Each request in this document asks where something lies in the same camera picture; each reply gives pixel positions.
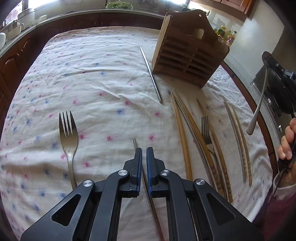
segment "metal fork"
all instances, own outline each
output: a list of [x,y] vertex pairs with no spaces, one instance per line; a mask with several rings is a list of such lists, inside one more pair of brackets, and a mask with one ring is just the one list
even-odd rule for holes
[[211,136],[210,136],[208,116],[202,116],[202,137],[205,140],[205,143],[207,145],[209,152],[211,152],[212,155],[214,156],[215,164],[217,166],[217,172],[218,172],[219,178],[221,180],[221,187],[224,192],[224,198],[227,199],[227,194],[226,194],[226,189],[225,189],[225,185],[224,185],[224,181],[223,181],[222,171],[221,171],[221,168],[219,165],[217,155],[215,153],[215,149],[214,149],[214,145],[211,140]]
[[62,122],[62,117],[61,117],[61,113],[60,113],[59,114],[59,136],[61,138],[62,147],[65,151],[66,156],[67,156],[70,181],[71,181],[72,188],[74,190],[77,187],[77,183],[76,183],[76,180],[74,177],[74,172],[73,172],[73,156],[74,156],[77,146],[78,146],[78,132],[77,132],[75,121],[74,121],[71,111],[70,111],[70,119],[71,119],[72,131],[71,131],[70,123],[69,123],[68,112],[66,112],[68,125],[66,125],[64,113],[62,113],[62,114],[63,114],[65,131],[63,128],[63,122]]

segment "tablecloth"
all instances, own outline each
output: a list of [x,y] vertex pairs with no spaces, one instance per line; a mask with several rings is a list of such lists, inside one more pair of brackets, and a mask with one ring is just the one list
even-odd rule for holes
[[[75,30],[53,37],[23,78],[8,110],[0,143],[0,190],[18,239],[42,215],[72,191],[67,158],[59,138],[58,116],[71,110],[79,142],[74,156],[77,183],[106,179],[134,156],[132,138],[154,148],[166,168],[186,178],[181,141],[170,91],[176,89],[201,126],[198,98],[206,109],[224,154],[233,205],[250,221],[260,210],[272,183],[267,147],[260,128],[246,136],[253,185],[242,180],[235,135],[221,96],[235,105],[246,129],[252,111],[220,66],[198,89],[177,78],[156,74],[160,104],[140,47],[152,59],[159,31],[138,27]],[[187,125],[185,133],[193,178],[208,181]],[[118,241],[158,240],[148,201],[123,199]],[[165,200],[154,199],[168,240]]]

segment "wooden utensil holder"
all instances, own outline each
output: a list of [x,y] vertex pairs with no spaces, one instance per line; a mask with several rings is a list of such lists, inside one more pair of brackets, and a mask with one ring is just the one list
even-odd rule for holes
[[202,88],[229,47],[219,42],[205,12],[168,12],[152,58],[152,72],[166,73]]

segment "fingernail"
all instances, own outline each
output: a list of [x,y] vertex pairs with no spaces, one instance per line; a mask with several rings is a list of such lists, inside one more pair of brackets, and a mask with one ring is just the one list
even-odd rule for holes
[[285,158],[286,158],[286,154],[282,152],[282,153],[280,154],[280,158],[281,158],[281,159],[285,159]]
[[287,159],[289,160],[289,159],[291,159],[292,158],[292,152],[291,151],[288,151],[287,152]]

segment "cabinet door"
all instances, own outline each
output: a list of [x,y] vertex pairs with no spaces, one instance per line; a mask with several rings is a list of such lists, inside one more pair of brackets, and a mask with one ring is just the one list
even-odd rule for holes
[[25,75],[42,50],[36,31],[32,31],[21,38],[17,43],[17,47]]
[[60,19],[44,24],[38,27],[36,30],[38,32],[38,40],[43,48],[53,36],[65,32],[65,19]]
[[99,13],[83,14],[65,19],[66,31],[74,29],[93,28],[99,26]]
[[135,26],[136,14],[105,12],[100,14],[100,27]]
[[12,100],[23,77],[20,55],[17,46],[14,45],[0,59],[0,88],[8,100]]
[[143,28],[153,28],[153,29],[161,29],[163,24],[163,18],[155,18],[145,15],[137,15],[136,16],[136,27],[143,27]]
[[242,12],[245,12],[250,1],[255,0],[222,0],[221,3],[234,7]]
[[6,99],[4,95],[0,98],[0,133],[2,134],[4,121],[8,112],[10,102]]

